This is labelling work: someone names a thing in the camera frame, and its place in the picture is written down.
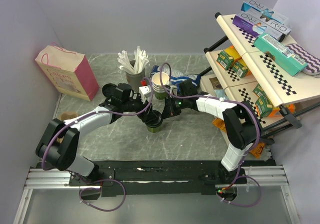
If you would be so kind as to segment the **green paper cup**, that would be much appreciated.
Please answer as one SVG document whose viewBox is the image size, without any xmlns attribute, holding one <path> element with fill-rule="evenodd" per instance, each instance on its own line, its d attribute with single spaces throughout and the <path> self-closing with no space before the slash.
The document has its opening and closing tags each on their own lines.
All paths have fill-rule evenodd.
<svg viewBox="0 0 320 224">
<path fill-rule="evenodd" d="M 157 133 L 161 130 L 161 124 L 147 125 L 147 130 L 151 133 Z"/>
</svg>

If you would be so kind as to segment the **black plastic cup lid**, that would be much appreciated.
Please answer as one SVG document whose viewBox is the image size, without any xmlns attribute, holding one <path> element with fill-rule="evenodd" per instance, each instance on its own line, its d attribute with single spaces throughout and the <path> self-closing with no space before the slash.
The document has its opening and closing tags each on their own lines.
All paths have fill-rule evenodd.
<svg viewBox="0 0 320 224">
<path fill-rule="evenodd" d="M 148 115 L 145 124 L 148 127 L 156 128 L 163 123 L 162 114 L 156 110 L 151 110 Z"/>
</svg>

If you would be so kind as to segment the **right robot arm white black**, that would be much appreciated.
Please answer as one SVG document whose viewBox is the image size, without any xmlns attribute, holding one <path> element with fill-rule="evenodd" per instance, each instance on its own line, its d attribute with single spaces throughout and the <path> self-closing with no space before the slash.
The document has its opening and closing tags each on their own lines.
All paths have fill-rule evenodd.
<svg viewBox="0 0 320 224">
<path fill-rule="evenodd" d="M 221 160 L 223 168 L 218 171 L 218 177 L 223 183 L 230 183 L 236 177 L 235 169 L 260 138 L 259 121 L 251 106 L 244 101 L 224 100 L 206 92 L 198 93 L 189 81 L 183 82 L 182 86 L 181 91 L 186 91 L 186 94 L 181 96 L 171 93 L 168 85 L 163 86 L 168 96 L 165 99 L 162 118 L 174 117 L 180 115 L 183 109 L 191 109 L 222 119 L 229 145 Z"/>
</svg>

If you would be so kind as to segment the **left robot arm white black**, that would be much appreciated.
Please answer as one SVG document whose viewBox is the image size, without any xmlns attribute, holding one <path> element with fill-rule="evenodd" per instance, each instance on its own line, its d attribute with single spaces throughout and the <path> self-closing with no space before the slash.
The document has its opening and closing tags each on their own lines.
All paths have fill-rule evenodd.
<svg viewBox="0 0 320 224">
<path fill-rule="evenodd" d="M 70 171 L 81 176 L 87 185 L 93 185 L 100 177 L 99 166 L 77 154 L 82 137 L 122 116 L 138 116 L 146 125 L 160 120 L 152 109 L 153 90 L 150 86 L 139 87 L 138 92 L 134 92 L 129 84 L 109 83 L 102 87 L 102 93 L 104 102 L 91 112 L 64 121 L 53 119 L 49 122 L 35 150 L 44 171 Z"/>
</svg>

